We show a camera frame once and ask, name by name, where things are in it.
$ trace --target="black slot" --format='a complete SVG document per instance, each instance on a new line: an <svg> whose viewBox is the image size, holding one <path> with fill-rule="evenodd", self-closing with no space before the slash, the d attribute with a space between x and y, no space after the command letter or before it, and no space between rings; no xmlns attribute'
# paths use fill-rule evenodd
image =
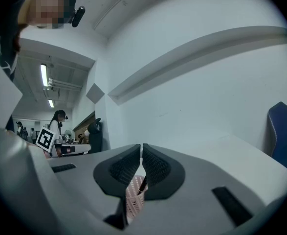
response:
<svg viewBox="0 0 287 235"><path fill-rule="evenodd" d="M252 214L226 187L214 188L212 192L236 226L245 223L252 217Z"/></svg>
<svg viewBox="0 0 287 235"><path fill-rule="evenodd" d="M54 173L65 171L65 170L70 170L76 168L74 164L64 164L60 166L53 166L51 167Z"/></svg>

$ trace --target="person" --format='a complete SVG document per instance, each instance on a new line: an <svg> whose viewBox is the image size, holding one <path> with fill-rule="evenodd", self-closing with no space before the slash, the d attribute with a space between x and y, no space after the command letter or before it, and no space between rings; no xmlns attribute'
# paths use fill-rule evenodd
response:
<svg viewBox="0 0 287 235"><path fill-rule="evenodd" d="M34 128L31 128L30 136L31 136L32 143L35 144L36 143L36 132Z"/></svg>
<svg viewBox="0 0 287 235"><path fill-rule="evenodd" d="M22 136L22 133L23 133L23 130L24 130L24 127L22 125L22 122L18 121L16 122L17 124L17 136Z"/></svg>
<svg viewBox="0 0 287 235"><path fill-rule="evenodd" d="M62 121L65 119L68 119L65 111L58 110L54 113L54 116L49 124L49 130L55 132L55 139L59 138L59 135L61 134Z"/></svg>
<svg viewBox="0 0 287 235"><path fill-rule="evenodd" d="M17 124L17 128L18 128L17 129L17 136L20 136L22 139L27 141L27 135L25 132L26 127L24 128L22 125L22 122L20 122L20 121L16 122L16 124Z"/></svg>
<svg viewBox="0 0 287 235"><path fill-rule="evenodd" d="M0 66L11 81L21 50L21 31L29 25L61 27L74 15L75 3L76 0L3 0L6 9L0 11ZM12 117L6 129L14 132Z"/></svg>
<svg viewBox="0 0 287 235"><path fill-rule="evenodd" d="M26 141L28 141L28 132L27 132L26 127L24 127L24 133L25 133L24 138L25 138Z"/></svg>

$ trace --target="hair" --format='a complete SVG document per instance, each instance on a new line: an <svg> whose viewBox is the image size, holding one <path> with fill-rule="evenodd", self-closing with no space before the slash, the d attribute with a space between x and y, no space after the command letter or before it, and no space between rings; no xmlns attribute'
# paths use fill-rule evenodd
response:
<svg viewBox="0 0 287 235"><path fill-rule="evenodd" d="M24 128L23 125L22 125L22 122L18 121L18 122L16 122L16 124L20 125L22 129Z"/></svg>
<svg viewBox="0 0 287 235"><path fill-rule="evenodd" d="M16 53L19 53L21 51L21 46L20 46L20 36L21 32L23 29L27 28L28 24L23 23L18 25L18 31L13 38L13 49L15 50Z"/></svg>
<svg viewBox="0 0 287 235"><path fill-rule="evenodd" d="M63 111L63 110L58 110L58 111L56 111L56 112L54 113L54 116L53 116L53 118L52 118L50 124L49 124L49 129L50 129L51 123L52 123L54 120L57 121L58 127L59 127L59 128L61 127L60 122L59 122L59 119L58 119L59 114L64 114L64 115L66 115L65 111Z"/></svg>

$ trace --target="headset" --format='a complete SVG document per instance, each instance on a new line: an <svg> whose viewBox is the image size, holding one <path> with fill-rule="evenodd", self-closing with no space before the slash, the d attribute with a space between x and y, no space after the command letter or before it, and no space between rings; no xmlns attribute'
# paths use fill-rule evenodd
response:
<svg viewBox="0 0 287 235"><path fill-rule="evenodd" d="M75 28L78 26L81 18L83 17L84 13L86 12L84 6L80 6L78 10L75 9L72 19L69 20L69 23Z"/></svg>

